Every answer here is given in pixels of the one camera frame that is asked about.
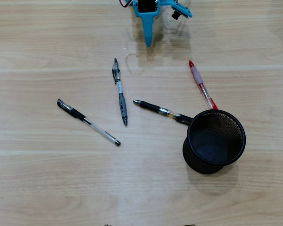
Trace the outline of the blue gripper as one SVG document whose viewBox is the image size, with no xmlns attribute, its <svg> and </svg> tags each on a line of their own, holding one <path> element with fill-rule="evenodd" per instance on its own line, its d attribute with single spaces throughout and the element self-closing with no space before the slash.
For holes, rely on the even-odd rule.
<svg viewBox="0 0 283 226">
<path fill-rule="evenodd" d="M 137 17 L 141 17 L 144 38 L 147 47 L 152 45 L 153 18 L 160 13 L 161 2 L 159 0 L 134 0 L 133 9 Z"/>
</svg>

